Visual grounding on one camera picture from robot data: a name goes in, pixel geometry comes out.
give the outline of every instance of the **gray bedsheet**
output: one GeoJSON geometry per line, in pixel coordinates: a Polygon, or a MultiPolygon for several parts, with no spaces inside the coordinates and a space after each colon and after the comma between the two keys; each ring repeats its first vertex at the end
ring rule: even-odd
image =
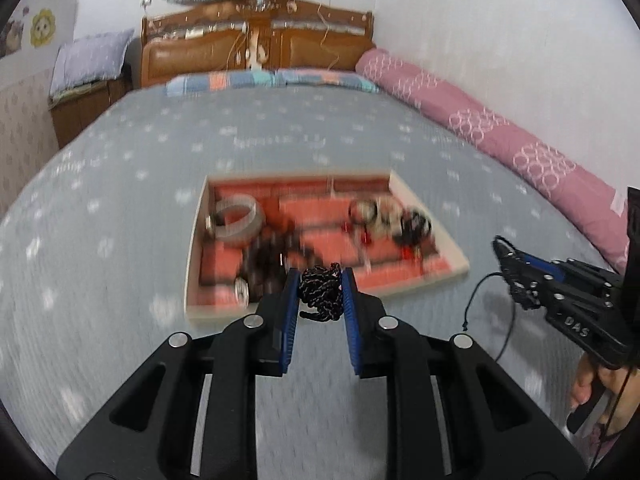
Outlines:
{"type": "MultiPolygon", "coordinates": [[[[495,234],[544,258],[603,264],[519,177],[386,94],[131,93],[42,170],[0,228],[0,398],[47,465],[169,334],[222,328],[191,327],[181,303],[206,174],[315,166],[393,168],[465,252],[465,278],[385,302],[424,334],[460,331],[474,285],[497,270],[495,234]]],[[[494,278],[470,334],[495,354],[509,320],[494,278]]],[[[562,424],[579,354],[542,312],[519,312],[501,364],[562,424]]],[[[300,320],[289,373],[258,378],[256,393],[261,479],[384,477],[385,386],[356,380],[342,322],[300,320]]]]}

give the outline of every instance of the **hand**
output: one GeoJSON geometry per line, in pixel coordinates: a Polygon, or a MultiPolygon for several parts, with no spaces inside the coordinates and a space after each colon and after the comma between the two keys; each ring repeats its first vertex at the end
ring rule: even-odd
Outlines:
{"type": "MultiPolygon", "coordinates": [[[[622,384],[625,381],[628,373],[628,368],[620,368],[619,370],[609,370],[603,366],[596,365],[589,359],[587,354],[584,354],[580,362],[578,362],[578,369],[575,374],[575,381],[571,388],[570,402],[571,408],[575,409],[578,405],[584,404],[591,397],[591,383],[598,374],[600,382],[603,386],[613,393],[609,404],[607,405],[604,413],[600,417],[601,423],[606,423],[612,410],[613,401],[622,389],[622,384]]],[[[618,403],[616,412],[614,414],[612,423],[609,428],[609,434],[621,431],[631,420],[631,417],[635,413],[638,405],[640,404],[640,374],[635,369],[629,377],[629,382],[626,385],[625,391],[618,403]]]]}
{"type": "Polygon", "coordinates": [[[593,383],[595,377],[596,370],[593,363],[591,363],[587,354],[583,354],[578,362],[575,381],[571,387],[570,404],[572,410],[589,400],[591,397],[591,383],[593,383]]]}

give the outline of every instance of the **wallpaper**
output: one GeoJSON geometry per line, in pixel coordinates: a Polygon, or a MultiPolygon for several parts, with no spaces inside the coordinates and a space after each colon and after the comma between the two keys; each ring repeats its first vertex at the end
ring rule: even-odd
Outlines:
{"type": "Polygon", "coordinates": [[[47,108],[51,72],[44,70],[0,91],[0,218],[58,150],[47,108]]]}
{"type": "Polygon", "coordinates": [[[374,40],[626,194],[640,186],[640,30],[621,0],[377,0],[374,40]]]}

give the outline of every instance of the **wooden headboard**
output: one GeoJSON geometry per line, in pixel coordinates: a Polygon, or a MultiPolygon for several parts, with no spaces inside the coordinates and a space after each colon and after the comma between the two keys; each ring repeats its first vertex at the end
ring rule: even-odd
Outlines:
{"type": "Polygon", "coordinates": [[[303,0],[220,0],[142,20],[141,85],[244,68],[354,70],[375,45],[371,12],[303,0]]]}

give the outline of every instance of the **red bead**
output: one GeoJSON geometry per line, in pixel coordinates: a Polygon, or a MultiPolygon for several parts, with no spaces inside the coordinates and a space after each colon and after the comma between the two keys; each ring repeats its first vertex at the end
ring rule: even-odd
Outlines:
{"type": "Polygon", "coordinates": [[[371,245],[371,235],[367,232],[367,230],[364,230],[360,235],[360,241],[364,246],[371,245]]]}

